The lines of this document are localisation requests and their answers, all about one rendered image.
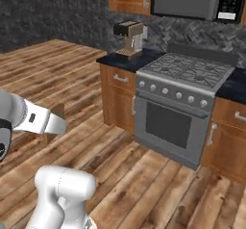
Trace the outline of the grey stove with oven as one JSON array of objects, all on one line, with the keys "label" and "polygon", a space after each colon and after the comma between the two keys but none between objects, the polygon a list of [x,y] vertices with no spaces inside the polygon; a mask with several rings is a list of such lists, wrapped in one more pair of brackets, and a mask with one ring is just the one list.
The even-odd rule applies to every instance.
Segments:
[{"label": "grey stove with oven", "polygon": [[135,141],[196,169],[215,94],[237,61],[234,53],[170,42],[163,56],[136,72]]}]

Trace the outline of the beige coffee machine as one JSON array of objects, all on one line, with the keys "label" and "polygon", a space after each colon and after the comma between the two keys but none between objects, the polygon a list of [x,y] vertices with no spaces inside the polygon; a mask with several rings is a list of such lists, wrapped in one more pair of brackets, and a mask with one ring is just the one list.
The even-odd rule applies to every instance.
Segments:
[{"label": "beige coffee machine", "polygon": [[142,22],[128,20],[116,23],[113,25],[113,33],[125,39],[125,46],[116,51],[116,54],[131,59],[142,51]]}]

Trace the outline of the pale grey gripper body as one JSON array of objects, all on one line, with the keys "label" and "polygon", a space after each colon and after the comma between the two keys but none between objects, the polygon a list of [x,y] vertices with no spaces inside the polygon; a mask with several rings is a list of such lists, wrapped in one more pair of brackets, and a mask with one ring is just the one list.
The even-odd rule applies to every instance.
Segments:
[{"label": "pale grey gripper body", "polygon": [[64,135],[67,127],[67,122],[60,116],[47,111],[44,132],[48,134]]}]

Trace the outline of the wooden base cupboard run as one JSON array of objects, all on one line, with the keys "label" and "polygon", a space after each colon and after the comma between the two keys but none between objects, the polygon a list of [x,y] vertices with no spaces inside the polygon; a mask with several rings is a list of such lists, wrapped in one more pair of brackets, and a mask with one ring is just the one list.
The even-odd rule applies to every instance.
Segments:
[{"label": "wooden base cupboard run", "polygon": [[135,74],[100,64],[104,122],[135,132]]},{"label": "wooden base cupboard run", "polygon": [[246,186],[246,105],[215,99],[201,165]]}]

